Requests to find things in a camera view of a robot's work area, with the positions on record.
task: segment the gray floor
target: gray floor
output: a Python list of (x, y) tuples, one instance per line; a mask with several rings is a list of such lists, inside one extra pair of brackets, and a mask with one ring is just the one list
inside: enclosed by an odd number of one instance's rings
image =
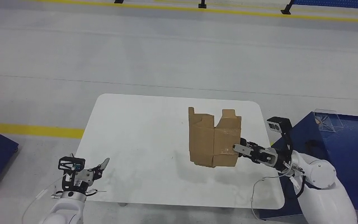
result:
[[(265, 119), (285, 116), (294, 124), (316, 108), (358, 114), (356, 23), (18, 1), (2, 6), (0, 123), (84, 128), (103, 93), (250, 100)], [(22, 148), (0, 182), (0, 217), (20, 223), (26, 205), (60, 175), (58, 158), (75, 152), (79, 140), (9, 137)], [(52, 203), (38, 200), (26, 223), (38, 222)], [(86, 204), (85, 220), (264, 223), (247, 209), (95, 202)]]

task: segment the box flap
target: box flap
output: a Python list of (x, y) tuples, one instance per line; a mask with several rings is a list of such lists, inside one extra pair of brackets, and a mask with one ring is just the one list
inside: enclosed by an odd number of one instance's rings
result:
[(189, 125), (202, 128), (214, 127), (214, 116), (210, 114), (195, 114), (194, 108), (189, 108)]
[(233, 109), (223, 109), (222, 118), (216, 128), (241, 129), (241, 116), (236, 116)]

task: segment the camera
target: camera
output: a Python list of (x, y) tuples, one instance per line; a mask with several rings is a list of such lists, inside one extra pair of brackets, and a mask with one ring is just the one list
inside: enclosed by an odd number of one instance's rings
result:
[(267, 120), (268, 127), (274, 132), (287, 133), (292, 129), (291, 121), (288, 118), (273, 116)]

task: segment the blue barrier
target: blue barrier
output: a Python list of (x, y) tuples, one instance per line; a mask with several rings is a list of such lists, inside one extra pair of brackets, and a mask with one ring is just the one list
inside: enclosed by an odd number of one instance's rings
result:
[(358, 8), (358, 0), (295, 0), (294, 4), (303, 4), (306, 6)]

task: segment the blue platform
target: blue platform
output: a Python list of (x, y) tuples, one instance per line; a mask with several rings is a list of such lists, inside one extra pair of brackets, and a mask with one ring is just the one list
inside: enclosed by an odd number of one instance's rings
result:
[(18, 144), (0, 134), (0, 172), (5, 168), (12, 155), (17, 151)]
[[(343, 127), (336, 132), (319, 130), (314, 113), (309, 113), (291, 131), (294, 150), (328, 160), (337, 170), (337, 176), (346, 188), (355, 209), (358, 209), (358, 116), (338, 115)], [(307, 147), (306, 142), (315, 142)], [(284, 140), (279, 139), (272, 147), (282, 148)], [(287, 177), (280, 178), (288, 198), (294, 197), (294, 189)], [(260, 210), (260, 218), (282, 217), (302, 214), (297, 199), (285, 198), (285, 205), (278, 210)]]
[(358, 8), (358, 0), (296, 0), (294, 4), (303, 4), (306, 6)]

